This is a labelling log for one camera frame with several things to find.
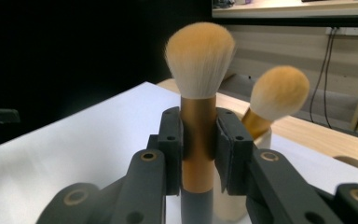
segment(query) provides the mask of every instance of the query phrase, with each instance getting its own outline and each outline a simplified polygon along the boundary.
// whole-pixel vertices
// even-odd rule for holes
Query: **table surface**
[[[166,79],[158,85],[179,93],[173,78]],[[216,103],[217,106],[235,112],[239,118],[249,107],[248,102],[221,93],[217,93]],[[275,121],[271,128],[275,134],[299,143],[304,147],[314,149],[324,155],[330,157],[348,156],[358,160],[358,137],[290,116]]]
[[[168,85],[174,88],[171,80],[160,83]],[[246,108],[245,102],[222,94],[217,102],[231,109],[237,104],[238,113]],[[35,224],[51,199],[69,185],[91,183],[102,189],[117,181],[127,173],[132,156],[146,148],[150,134],[158,133],[162,113],[179,105],[179,94],[143,83],[0,145],[0,224]],[[271,148],[307,182],[332,194],[341,183],[358,183],[358,169],[275,134],[278,124]],[[180,197],[167,197],[166,203],[166,223],[180,224]]]

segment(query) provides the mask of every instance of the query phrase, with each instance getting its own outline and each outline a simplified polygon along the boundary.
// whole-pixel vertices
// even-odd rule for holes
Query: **shelf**
[[[233,7],[213,9],[212,16],[213,18],[358,16],[358,1],[329,0],[302,3],[301,0],[253,0],[250,4],[242,4],[237,1]]]

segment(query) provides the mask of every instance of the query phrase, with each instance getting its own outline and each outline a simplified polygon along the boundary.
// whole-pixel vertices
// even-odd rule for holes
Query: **black background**
[[[0,1],[0,144],[144,81],[171,77],[169,36],[211,18],[209,1]]]

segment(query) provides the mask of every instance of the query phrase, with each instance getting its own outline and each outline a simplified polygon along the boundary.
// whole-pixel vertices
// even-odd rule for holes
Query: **makeup brush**
[[[174,33],[165,58],[181,93],[184,125],[182,223],[212,223],[216,93],[235,51],[229,31],[211,22]]]
[[[300,70],[290,65],[273,67],[255,83],[250,106],[241,122],[257,139],[269,131],[275,120],[296,113],[309,91],[310,82]]]

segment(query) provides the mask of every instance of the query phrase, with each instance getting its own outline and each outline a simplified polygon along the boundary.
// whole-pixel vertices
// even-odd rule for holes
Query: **white table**
[[[61,189],[77,182],[100,189],[127,172],[132,155],[157,134],[161,113],[180,96],[151,83],[0,145],[0,224],[34,224]],[[278,135],[283,153],[314,186],[334,193],[358,182],[358,170]],[[167,198],[167,223],[180,221],[180,198]]]

